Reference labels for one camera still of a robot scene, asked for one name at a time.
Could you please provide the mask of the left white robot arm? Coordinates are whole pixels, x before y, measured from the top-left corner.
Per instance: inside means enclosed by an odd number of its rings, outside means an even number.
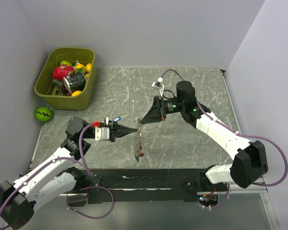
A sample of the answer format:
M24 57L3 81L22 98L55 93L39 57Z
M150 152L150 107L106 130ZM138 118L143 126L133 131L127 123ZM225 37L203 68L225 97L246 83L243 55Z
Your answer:
M71 118L65 131L67 137L48 159L14 182L0 184L0 219L7 228L18 230L58 195L83 191L85 178L94 177L84 158L91 147L86 138L115 142L137 132L137 128L118 124L117 119L88 123L80 117Z

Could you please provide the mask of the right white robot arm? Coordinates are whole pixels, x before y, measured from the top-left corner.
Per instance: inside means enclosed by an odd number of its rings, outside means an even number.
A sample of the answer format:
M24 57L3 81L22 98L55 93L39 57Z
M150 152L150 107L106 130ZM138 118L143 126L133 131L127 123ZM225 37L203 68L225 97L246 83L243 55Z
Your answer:
M176 92L172 98L162 94L155 96L141 124L161 122L169 114L180 113L185 122L207 134L226 151L233 162L205 169L200 179L201 188L211 191L218 183L234 183L247 188L268 171L263 143L252 142L229 130L209 108L197 101L195 88L189 81L178 82Z

